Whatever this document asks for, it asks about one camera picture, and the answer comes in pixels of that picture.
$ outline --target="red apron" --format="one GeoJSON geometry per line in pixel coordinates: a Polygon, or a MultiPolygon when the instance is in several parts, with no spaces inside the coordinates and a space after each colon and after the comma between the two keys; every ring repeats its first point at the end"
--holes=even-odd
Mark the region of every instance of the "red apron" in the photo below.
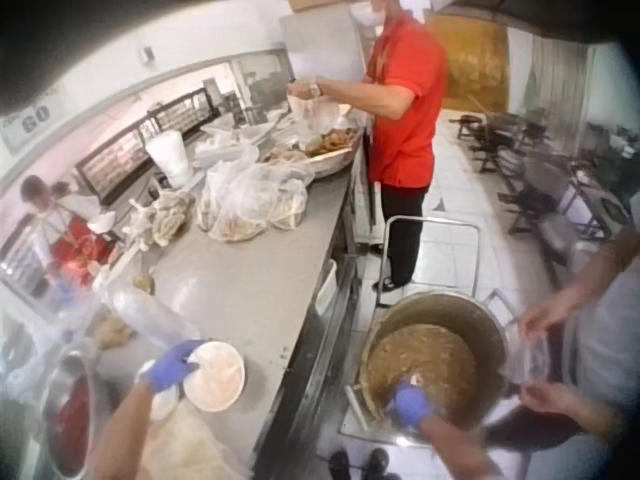
{"type": "Polygon", "coordinates": [[[93,281],[87,270],[89,262],[105,265],[115,243],[93,233],[86,220],[76,214],[72,214],[67,235],[71,238],[63,236],[51,245],[51,255],[65,276],[82,286],[89,286],[93,281]]]}

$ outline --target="white t-shirt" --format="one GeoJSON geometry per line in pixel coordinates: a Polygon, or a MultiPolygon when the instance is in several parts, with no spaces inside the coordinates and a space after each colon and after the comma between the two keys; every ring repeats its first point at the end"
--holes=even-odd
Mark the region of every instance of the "white t-shirt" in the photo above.
{"type": "MultiPolygon", "coordinates": [[[[640,193],[631,201],[640,231],[640,193]]],[[[633,408],[640,393],[640,258],[612,282],[577,322],[581,391],[614,407],[633,408]]]]}

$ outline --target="cardboard box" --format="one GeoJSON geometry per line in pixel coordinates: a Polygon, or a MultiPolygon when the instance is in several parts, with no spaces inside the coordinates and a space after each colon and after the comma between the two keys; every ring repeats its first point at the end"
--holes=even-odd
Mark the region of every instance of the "cardboard box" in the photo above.
{"type": "Polygon", "coordinates": [[[291,10],[294,12],[302,12],[310,8],[323,7],[334,3],[342,3],[344,0],[289,0],[291,10]]]}

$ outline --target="black pants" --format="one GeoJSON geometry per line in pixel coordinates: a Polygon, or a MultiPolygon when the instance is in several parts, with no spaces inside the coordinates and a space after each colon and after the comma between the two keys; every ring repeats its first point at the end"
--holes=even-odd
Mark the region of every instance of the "black pants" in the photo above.
{"type": "MultiPolygon", "coordinates": [[[[429,191],[423,188],[404,188],[382,185],[382,215],[384,221],[397,215],[422,216],[422,202],[429,191]]],[[[391,279],[399,286],[411,281],[418,260],[422,222],[398,220],[389,233],[389,261],[391,279]]]]}
{"type": "MultiPolygon", "coordinates": [[[[549,329],[549,355],[551,357],[550,382],[562,381],[562,325],[549,329]]],[[[563,444],[577,433],[580,426],[564,415],[538,413],[526,407],[518,407],[498,423],[485,430],[485,442],[489,447],[518,452],[535,452],[563,444]]]]}

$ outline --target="sign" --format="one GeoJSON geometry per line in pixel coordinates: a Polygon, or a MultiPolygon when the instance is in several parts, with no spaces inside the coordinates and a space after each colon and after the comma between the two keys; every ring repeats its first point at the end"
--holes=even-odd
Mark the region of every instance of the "sign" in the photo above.
{"type": "Polygon", "coordinates": [[[66,114],[60,87],[45,91],[32,105],[0,118],[0,136],[14,155],[66,114]]]}

